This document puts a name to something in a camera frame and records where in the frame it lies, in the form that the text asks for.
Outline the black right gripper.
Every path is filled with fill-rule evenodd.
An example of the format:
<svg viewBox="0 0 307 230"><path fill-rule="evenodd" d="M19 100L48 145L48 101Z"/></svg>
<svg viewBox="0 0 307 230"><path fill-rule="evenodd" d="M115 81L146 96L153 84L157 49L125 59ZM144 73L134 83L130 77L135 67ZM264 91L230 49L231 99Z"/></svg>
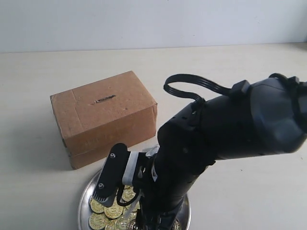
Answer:
<svg viewBox="0 0 307 230"><path fill-rule="evenodd" d="M136 225L141 230L170 230L183 203L183 197L192 185L192 174L179 160L160 148L149 160L150 169L142 188Z"/></svg>

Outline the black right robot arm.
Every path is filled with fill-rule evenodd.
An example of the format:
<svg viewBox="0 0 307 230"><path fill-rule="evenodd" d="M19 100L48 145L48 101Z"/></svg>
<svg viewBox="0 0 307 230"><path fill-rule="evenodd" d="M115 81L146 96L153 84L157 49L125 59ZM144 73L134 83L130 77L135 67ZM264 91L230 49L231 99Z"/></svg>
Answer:
<svg viewBox="0 0 307 230"><path fill-rule="evenodd" d="M307 84L297 77L274 73L226 88L176 74L164 90L192 102L158 130L159 150L140 182L141 230L171 229L187 191L216 161L293 153L307 139Z"/></svg>

